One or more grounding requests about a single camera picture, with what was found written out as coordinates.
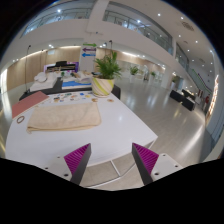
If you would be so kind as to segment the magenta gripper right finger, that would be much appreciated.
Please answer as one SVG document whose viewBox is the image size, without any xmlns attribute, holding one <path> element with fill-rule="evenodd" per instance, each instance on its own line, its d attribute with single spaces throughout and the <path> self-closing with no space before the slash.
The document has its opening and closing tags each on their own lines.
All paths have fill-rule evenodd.
<svg viewBox="0 0 224 224">
<path fill-rule="evenodd" d="M 150 149 L 137 143 L 132 144 L 132 155 L 139 170 L 144 185 L 153 182 L 151 177 L 152 170 L 159 158 L 159 155 Z"/>
</svg>

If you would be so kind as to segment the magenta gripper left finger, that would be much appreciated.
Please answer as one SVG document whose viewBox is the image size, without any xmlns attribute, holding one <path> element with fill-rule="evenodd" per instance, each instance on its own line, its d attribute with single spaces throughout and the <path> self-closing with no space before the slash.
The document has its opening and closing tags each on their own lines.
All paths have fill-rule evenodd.
<svg viewBox="0 0 224 224">
<path fill-rule="evenodd" d="M 66 165 L 72 174 L 72 183 L 80 184 L 90 156 L 91 144 L 86 144 L 64 156 Z"/>
</svg>

